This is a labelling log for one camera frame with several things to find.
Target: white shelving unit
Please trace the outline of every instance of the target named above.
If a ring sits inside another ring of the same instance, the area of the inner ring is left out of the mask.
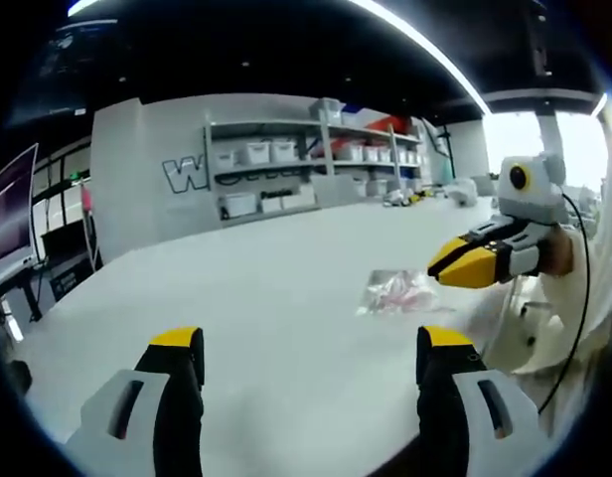
[[[246,138],[292,138],[297,145],[299,160],[286,163],[264,163],[249,166],[235,166],[232,169],[221,169],[217,167],[214,155],[214,143],[219,141],[239,140]],[[306,141],[310,138],[320,138],[324,153],[324,159],[310,159]],[[334,161],[332,142],[335,139],[365,140],[386,144],[390,147],[392,162],[348,162]],[[416,148],[420,140],[415,136],[395,134],[390,127],[389,132],[364,129],[361,127],[345,126],[340,124],[328,124],[324,115],[320,121],[297,120],[297,119],[252,119],[245,121],[233,121],[222,123],[211,123],[204,128],[205,158],[209,186],[212,191],[217,189],[217,178],[238,175],[250,175],[251,173],[263,173],[279,170],[300,169],[307,174],[309,169],[317,169],[327,176],[334,176],[336,168],[362,168],[373,170],[374,168],[390,168],[394,178],[400,183],[401,169],[419,168],[414,164],[400,164],[398,161],[397,146]],[[273,213],[258,213],[249,216],[224,220],[225,227],[247,224],[258,220],[270,219],[300,212],[317,210],[317,206],[305,206],[301,208],[287,209]]]

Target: monitor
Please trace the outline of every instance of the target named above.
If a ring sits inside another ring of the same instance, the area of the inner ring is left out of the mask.
[[[39,144],[0,171],[0,284],[36,262],[32,180]]]

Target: ceiling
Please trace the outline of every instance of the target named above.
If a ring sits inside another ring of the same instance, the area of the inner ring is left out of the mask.
[[[480,93],[599,92],[570,30],[532,0],[379,1]],[[101,0],[55,28],[65,24],[36,46],[6,116],[2,156],[26,140],[56,150],[89,134],[95,110],[135,96],[277,92],[438,123],[480,115],[471,104],[443,107],[466,96],[461,86],[405,35],[347,0]],[[86,113],[75,116],[80,108]]]

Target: white table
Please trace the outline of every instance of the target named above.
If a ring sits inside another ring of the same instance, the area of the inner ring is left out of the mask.
[[[489,201],[426,200],[286,217],[164,242],[106,266],[21,344],[29,403],[65,441],[79,409],[150,338],[205,330],[206,475],[360,476],[418,433],[419,324],[457,313],[356,316],[371,270],[425,269],[447,240],[489,218]],[[464,309],[480,292],[440,287]]]

